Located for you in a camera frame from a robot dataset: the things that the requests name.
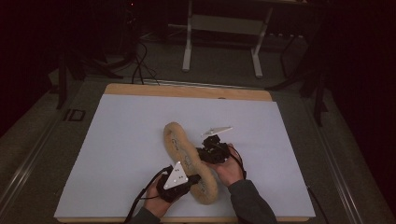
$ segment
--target person's right hand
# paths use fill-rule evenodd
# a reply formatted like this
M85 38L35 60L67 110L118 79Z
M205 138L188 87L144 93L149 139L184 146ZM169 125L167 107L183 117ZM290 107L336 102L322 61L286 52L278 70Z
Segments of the person's right hand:
M233 149L232 144L228 145L228 149L230 149L230 152L239 161L241 161L238 153L236 153L235 149ZM232 157L228 158L227 161L225 161L224 163L212 164L205 162L205 164L216 171L219 179L227 188L236 181L244 179L241 167L239 166L238 162L236 162L236 160Z

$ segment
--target gray carpet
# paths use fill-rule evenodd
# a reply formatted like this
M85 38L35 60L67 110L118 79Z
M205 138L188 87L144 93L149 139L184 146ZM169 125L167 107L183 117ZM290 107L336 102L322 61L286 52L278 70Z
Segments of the gray carpet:
M265 77L262 79L254 77L248 49L194 46L191 70L189 73L183 73L181 62L184 46L174 43L145 44L148 48L145 63L156 71L156 78L160 80L160 84L169 84L161 81L166 80L262 89L284 80L278 59L281 47L286 44L283 39L267 38L264 41L261 61ZM143 55L143 51L143 48L139 48L140 55ZM288 55L288 59L292 60L288 64L289 70L295 66L301 55L300 50L295 52L291 49ZM97 76L94 72L90 73L67 107L86 110L85 119L82 122L57 123L43 145L35 169L7 212L4 223L58 223L53 214L100 97L107 83L130 82L134 68L135 64L131 64L118 72L125 76L124 80L109 80ZM150 77L148 70L143 69L143 72L145 77ZM324 127L319 128L312 119L313 100L299 96L297 90L300 85L301 83L297 83L283 91L272 92L272 95L279 105L305 183L314 191L329 222L353 223L343 204L343 191L336 184L340 180L334 178L334 167L329 162L328 149L336 161L336 168L344 178L343 183L347 184L360 211L361 220L355 223L396 223L359 153L352 134L332 100L331 93L326 91L325 105L329 112L322 114ZM51 119L62 117L57 114L55 106L56 98L46 94L0 140L0 152L6 155L2 155L0 160L0 190L4 190L18 164L33 147L40 130L45 128L45 124ZM325 223L314 198L312 203L317 216L305 223Z

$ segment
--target person's left hand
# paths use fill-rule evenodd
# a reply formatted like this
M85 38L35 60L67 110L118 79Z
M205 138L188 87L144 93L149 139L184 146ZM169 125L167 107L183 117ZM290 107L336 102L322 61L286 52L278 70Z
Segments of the person's left hand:
M146 199L144 203L144 207L148 209L154 216L161 218L163 217L166 212L168 211L169 207L172 205L172 203L166 202L164 199L160 198L158 190L157 190L157 183L158 180L161 178L161 175L158 176L154 182L148 187L148 191L146 193L146 198L152 198L152 199Z

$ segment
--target wooden board edge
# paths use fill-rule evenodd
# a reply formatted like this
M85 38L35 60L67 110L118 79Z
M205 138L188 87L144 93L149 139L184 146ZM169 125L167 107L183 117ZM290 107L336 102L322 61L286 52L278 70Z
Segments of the wooden board edge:
M271 94L268 91L119 83L108 84L105 94L272 101Z

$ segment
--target white plastic piece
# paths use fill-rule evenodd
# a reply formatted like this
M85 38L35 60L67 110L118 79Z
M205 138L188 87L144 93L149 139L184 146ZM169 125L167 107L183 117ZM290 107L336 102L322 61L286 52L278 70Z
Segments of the white plastic piece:
M211 128L209 129L209 131L201 134L201 137L208 137L208 136L213 136L216 135L218 133L224 133L227 132L229 130L231 130L233 127L229 126L229 127L221 127L221 128Z
M189 179L187 178L186 173L183 170L183 167L181 166L181 162L178 161L175 164L175 167L172 171L172 173L169 175L169 178L166 180L165 185L163 186L164 189L171 189L176 186L182 185L184 183L187 183Z

